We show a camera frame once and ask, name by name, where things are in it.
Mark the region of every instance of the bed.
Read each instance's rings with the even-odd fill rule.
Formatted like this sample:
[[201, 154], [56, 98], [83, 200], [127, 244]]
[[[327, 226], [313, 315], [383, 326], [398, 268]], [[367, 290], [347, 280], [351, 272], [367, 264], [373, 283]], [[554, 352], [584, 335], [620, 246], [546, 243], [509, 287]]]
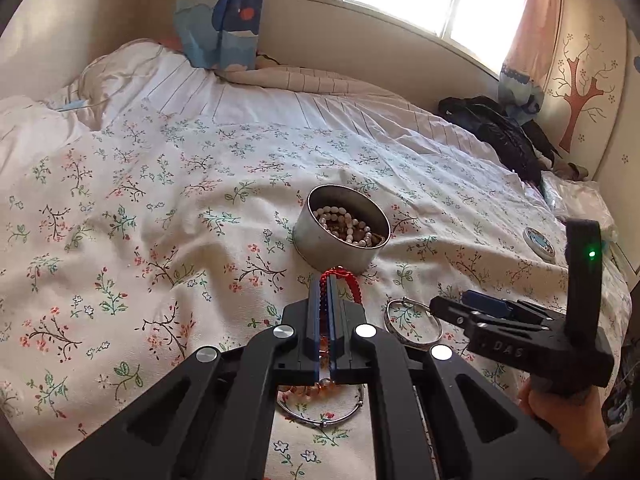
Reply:
[[[389, 299], [470, 288], [565, 307], [564, 227], [540, 194], [465, 130], [335, 73], [221, 78], [140, 40], [44, 102], [0, 101], [0, 135], [0, 407], [52, 474], [195, 349], [243, 345], [306, 297], [318, 274], [291, 230], [319, 184], [352, 187], [389, 218], [392, 239], [358, 277], [373, 324], [384, 326]], [[527, 226], [555, 245], [555, 265], [525, 243]], [[600, 323], [613, 378], [630, 309], [606, 260]], [[396, 323], [419, 338], [424, 316], [408, 308]], [[523, 373], [469, 353], [451, 325], [443, 341], [515, 398]], [[326, 399], [324, 416], [352, 395]], [[375, 475], [366, 406], [324, 430], [276, 412], [265, 476], [347, 471]]]

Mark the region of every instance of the silver bracelet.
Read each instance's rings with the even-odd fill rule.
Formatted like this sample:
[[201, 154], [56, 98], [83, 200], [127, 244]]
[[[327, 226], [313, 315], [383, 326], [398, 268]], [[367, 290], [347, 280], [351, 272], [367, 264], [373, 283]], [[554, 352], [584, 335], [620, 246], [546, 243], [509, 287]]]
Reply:
[[298, 422], [304, 422], [305, 424], [310, 424], [316, 428], [326, 428], [327, 426], [334, 426], [335, 424], [340, 424], [345, 420], [348, 420], [358, 412], [358, 410], [364, 404], [364, 386], [362, 384], [358, 384], [358, 399], [356, 400], [356, 405], [353, 407], [353, 409], [346, 415], [343, 415], [340, 418], [332, 418], [331, 420], [313, 420], [312, 418], [306, 418], [306, 416], [300, 415], [299, 413], [292, 412], [289, 409], [289, 407], [282, 401], [282, 396], [279, 393], [278, 393], [277, 403], [278, 403], [278, 406], [280, 406], [281, 409], [285, 413], [287, 413], [287, 415], [297, 420]]
[[[393, 324], [391, 323], [391, 307], [394, 306], [395, 304], [399, 303], [400, 305], [411, 305], [411, 306], [418, 306], [421, 309], [423, 309], [426, 313], [427, 316], [432, 319], [435, 324], [437, 325], [438, 329], [439, 329], [439, 334], [437, 336], [436, 339], [433, 339], [431, 341], [427, 341], [425, 343], [417, 343], [415, 341], [411, 341], [410, 339], [405, 338], [399, 331], [398, 329], [396, 329], [395, 326], [393, 326]], [[415, 301], [412, 300], [411, 298], [408, 297], [404, 297], [402, 298], [402, 300], [391, 300], [386, 304], [386, 310], [385, 310], [385, 328], [386, 331], [394, 334], [399, 340], [400, 342], [405, 345], [405, 346], [409, 346], [411, 348], [415, 348], [418, 350], [426, 350], [429, 346], [431, 346], [432, 344], [434, 344], [435, 342], [438, 342], [440, 340], [440, 338], [442, 338], [442, 323], [440, 323], [440, 320], [437, 317], [434, 317], [431, 315], [431, 311], [429, 309], [429, 307], [423, 303], [420, 303], [419, 301]]]

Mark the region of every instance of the pink curtain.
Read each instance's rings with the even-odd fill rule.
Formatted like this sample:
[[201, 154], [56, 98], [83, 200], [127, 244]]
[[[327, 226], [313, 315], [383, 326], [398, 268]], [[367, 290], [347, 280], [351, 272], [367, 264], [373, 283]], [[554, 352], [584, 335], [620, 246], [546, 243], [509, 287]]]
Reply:
[[498, 101], [524, 124], [535, 118], [553, 63], [561, 0], [526, 0], [520, 26], [500, 73]]

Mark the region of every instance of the curtain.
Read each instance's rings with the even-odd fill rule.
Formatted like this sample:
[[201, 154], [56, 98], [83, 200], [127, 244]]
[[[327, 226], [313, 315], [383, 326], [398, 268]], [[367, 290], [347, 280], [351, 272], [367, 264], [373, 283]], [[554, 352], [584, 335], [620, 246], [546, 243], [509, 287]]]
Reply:
[[526, 0], [502, 66], [498, 101], [520, 124], [535, 119], [542, 107], [556, 47], [560, 5], [561, 0]]
[[194, 67], [252, 70], [262, 0], [177, 0], [174, 26]]

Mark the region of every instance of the tree drawing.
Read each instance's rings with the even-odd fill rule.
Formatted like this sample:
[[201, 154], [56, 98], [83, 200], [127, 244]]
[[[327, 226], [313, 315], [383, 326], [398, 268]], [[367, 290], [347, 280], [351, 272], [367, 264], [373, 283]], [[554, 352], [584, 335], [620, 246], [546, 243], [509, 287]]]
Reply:
[[[585, 34], [584, 39], [586, 40], [587, 45], [580, 54], [571, 59], [569, 58], [569, 45], [573, 39], [573, 34], [567, 34], [562, 40], [562, 45], [564, 46], [564, 49], [562, 50], [564, 59], [558, 60], [558, 72], [561, 75], [553, 78], [553, 81], [557, 82], [559, 86], [555, 90], [553, 88], [548, 90], [548, 94], [551, 97], [561, 97], [569, 103], [569, 106], [571, 107], [569, 123], [567, 124], [564, 135], [560, 140], [560, 147], [567, 153], [571, 152], [571, 141], [574, 136], [575, 125], [581, 113], [586, 112], [594, 123], [598, 122], [598, 118], [607, 118], [601, 107], [590, 106], [587, 108], [586, 105], [593, 98], [603, 96], [605, 94], [611, 94], [616, 89], [615, 85], [612, 85], [608, 90], [604, 90], [602, 88], [598, 88], [598, 83], [603, 79], [608, 79], [609, 76], [607, 74], [612, 70], [615, 70], [618, 66], [618, 62], [613, 60], [609, 64], [604, 62], [603, 67], [592, 75], [589, 75], [585, 68], [578, 70], [580, 64], [587, 62], [591, 56], [594, 56], [594, 53], [599, 52], [604, 54], [604, 52], [600, 49], [602, 44], [593, 46], [591, 44], [590, 36]], [[569, 66], [569, 73], [566, 72], [565, 64]], [[615, 100], [615, 96], [609, 95], [610, 103], [615, 102]]]

